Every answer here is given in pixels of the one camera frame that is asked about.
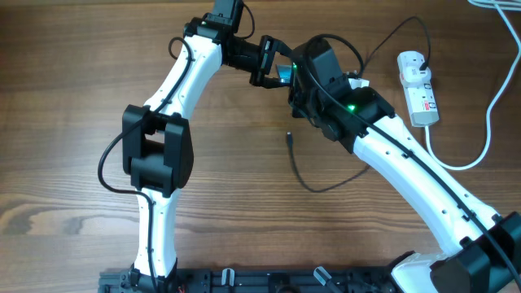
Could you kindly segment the blue Galaxy S25 smartphone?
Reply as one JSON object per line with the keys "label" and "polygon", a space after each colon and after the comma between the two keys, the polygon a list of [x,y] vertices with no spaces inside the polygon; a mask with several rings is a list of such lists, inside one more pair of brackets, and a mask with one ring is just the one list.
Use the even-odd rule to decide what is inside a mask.
{"label": "blue Galaxy S25 smartphone", "polygon": [[291,80],[292,66],[280,65],[276,66],[278,78],[282,83],[289,83]]}

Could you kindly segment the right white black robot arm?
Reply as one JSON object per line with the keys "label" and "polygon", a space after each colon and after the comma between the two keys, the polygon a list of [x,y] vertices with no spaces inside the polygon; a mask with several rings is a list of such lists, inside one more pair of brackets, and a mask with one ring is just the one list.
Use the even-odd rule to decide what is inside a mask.
{"label": "right white black robot arm", "polygon": [[327,34],[291,51],[289,102],[331,141],[380,173],[423,219],[439,254],[412,253],[392,268],[404,292],[496,292],[520,280],[520,216],[501,216],[441,168],[394,108],[352,88]]}

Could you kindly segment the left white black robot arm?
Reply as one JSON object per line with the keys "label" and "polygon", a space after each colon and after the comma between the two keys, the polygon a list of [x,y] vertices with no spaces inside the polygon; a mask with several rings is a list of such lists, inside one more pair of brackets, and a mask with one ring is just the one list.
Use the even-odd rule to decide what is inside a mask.
{"label": "left white black robot arm", "polygon": [[274,56],[291,50],[271,36],[259,44],[238,36],[246,7],[242,1],[217,1],[212,11],[187,23],[177,61],[161,87],[143,106],[124,111],[123,170],[140,206],[138,256],[129,271],[136,292],[177,289],[177,200],[194,163],[189,121],[207,83],[227,65],[248,72],[253,86],[283,85],[269,72]]}

